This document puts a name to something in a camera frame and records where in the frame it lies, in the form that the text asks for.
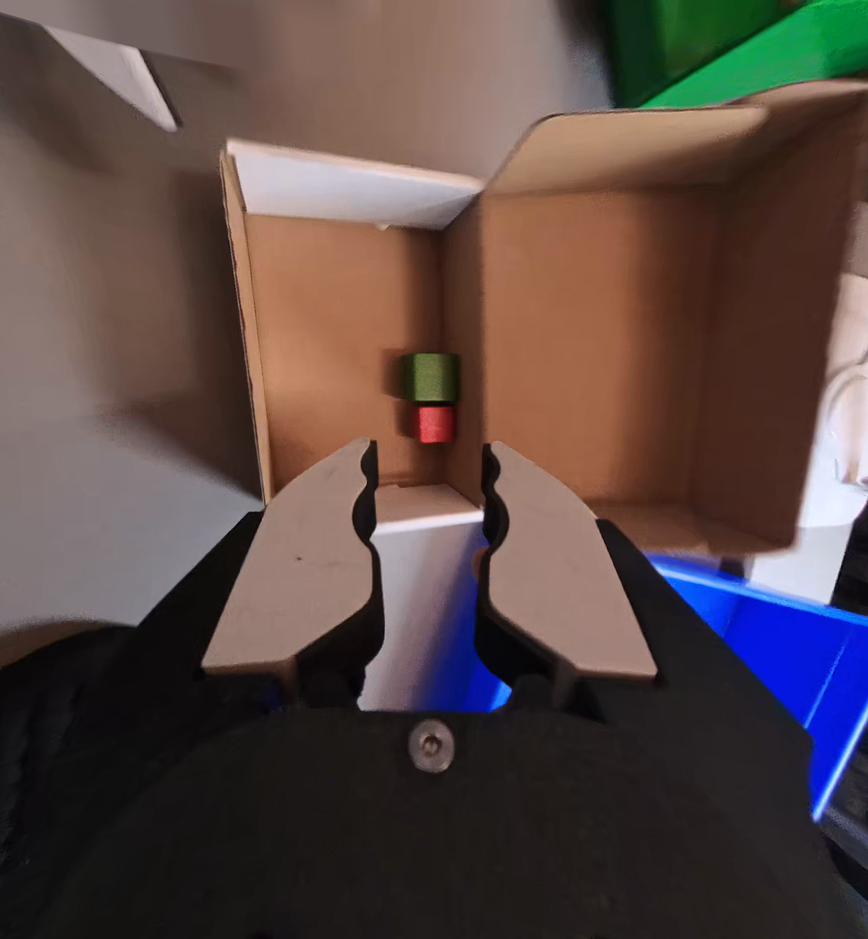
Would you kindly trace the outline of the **green cube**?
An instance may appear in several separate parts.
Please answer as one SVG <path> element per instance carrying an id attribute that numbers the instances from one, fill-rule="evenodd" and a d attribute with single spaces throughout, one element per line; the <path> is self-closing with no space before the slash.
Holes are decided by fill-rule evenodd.
<path id="1" fill-rule="evenodd" d="M 419 405 L 453 405 L 459 400 L 460 358 L 453 353 L 412 353 L 400 357 L 403 399 Z"/>

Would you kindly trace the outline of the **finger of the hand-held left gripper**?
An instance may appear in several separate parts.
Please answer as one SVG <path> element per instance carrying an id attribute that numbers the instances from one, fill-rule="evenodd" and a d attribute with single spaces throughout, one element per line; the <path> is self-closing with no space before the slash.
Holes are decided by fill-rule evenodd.
<path id="1" fill-rule="evenodd" d="M 172 134 L 180 128 L 173 106 L 139 49 L 50 26 L 44 30 L 104 86 L 161 130 Z"/>

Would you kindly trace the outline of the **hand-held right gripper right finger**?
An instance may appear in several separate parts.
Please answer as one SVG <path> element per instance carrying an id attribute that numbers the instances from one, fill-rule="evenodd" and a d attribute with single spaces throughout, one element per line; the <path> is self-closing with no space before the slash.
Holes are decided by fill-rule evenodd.
<path id="1" fill-rule="evenodd" d="M 484 446 L 482 489 L 483 664 L 510 687 L 540 677 L 551 698 L 585 679 L 652 682 L 658 666 L 589 506 L 500 441 Z"/>

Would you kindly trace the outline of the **blue plastic bin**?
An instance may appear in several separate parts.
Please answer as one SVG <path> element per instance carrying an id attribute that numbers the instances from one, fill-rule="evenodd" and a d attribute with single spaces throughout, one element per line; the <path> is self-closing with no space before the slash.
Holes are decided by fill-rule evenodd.
<path id="1" fill-rule="evenodd" d="M 385 638 L 360 707 L 495 710 L 509 690 L 474 648 L 479 527 L 384 530 L 373 542 Z M 868 722 L 868 617 L 757 589 L 682 557 L 648 557 L 811 737 L 809 790 L 820 821 Z"/>

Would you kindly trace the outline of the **red cube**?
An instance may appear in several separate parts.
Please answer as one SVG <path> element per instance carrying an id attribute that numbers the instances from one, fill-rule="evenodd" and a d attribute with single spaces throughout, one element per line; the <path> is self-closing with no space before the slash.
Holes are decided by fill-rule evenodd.
<path id="1" fill-rule="evenodd" d="M 452 443 L 456 435 L 456 407 L 446 403 L 413 406 L 412 435 L 421 444 Z"/>

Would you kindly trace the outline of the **green plastic bin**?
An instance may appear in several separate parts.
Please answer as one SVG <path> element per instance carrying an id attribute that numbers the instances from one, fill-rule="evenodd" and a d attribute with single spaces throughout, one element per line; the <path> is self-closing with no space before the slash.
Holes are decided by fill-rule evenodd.
<path id="1" fill-rule="evenodd" d="M 868 1 L 601 6 L 619 108 L 708 106 L 868 72 Z"/>

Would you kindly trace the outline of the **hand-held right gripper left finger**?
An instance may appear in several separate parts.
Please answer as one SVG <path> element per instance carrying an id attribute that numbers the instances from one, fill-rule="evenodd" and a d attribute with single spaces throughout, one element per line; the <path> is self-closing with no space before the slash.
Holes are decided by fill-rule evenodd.
<path id="1" fill-rule="evenodd" d="M 378 484 L 378 444 L 357 438 L 271 500 L 206 647 L 206 674 L 275 675 L 300 698 L 328 674 L 361 695 L 384 639 Z"/>

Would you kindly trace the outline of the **white cardboard box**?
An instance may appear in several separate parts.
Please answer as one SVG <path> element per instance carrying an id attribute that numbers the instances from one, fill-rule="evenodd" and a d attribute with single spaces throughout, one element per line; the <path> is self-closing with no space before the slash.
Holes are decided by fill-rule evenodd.
<path id="1" fill-rule="evenodd" d="M 262 495 L 357 438 L 379 485 L 481 508 L 500 441 L 643 550 L 795 537 L 868 81 L 551 115 L 488 182 L 228 140 L 220 173 Z M 460 358 L 421 444 L 400 357 Z"/>

